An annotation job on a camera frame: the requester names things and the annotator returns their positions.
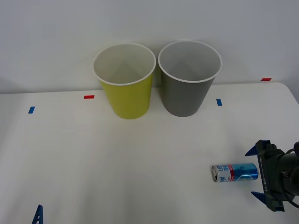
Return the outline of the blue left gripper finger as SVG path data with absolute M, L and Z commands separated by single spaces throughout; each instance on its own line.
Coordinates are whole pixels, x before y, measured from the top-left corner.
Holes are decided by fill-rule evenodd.
M 43 206 L 38 205 L 32 224 L 43 224 Z

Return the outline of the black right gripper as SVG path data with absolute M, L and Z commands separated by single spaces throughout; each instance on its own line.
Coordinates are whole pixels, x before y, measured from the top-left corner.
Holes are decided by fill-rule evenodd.
M 257 156 L 261 172 L 263 192 L 251 191 L 252 195 L 273 212 L 284 212 L 283 202 L 271 198 L 284 198 L 279 186 L 278 162 L 284 156 L 270 140 L 259 140 L 245 156 Z

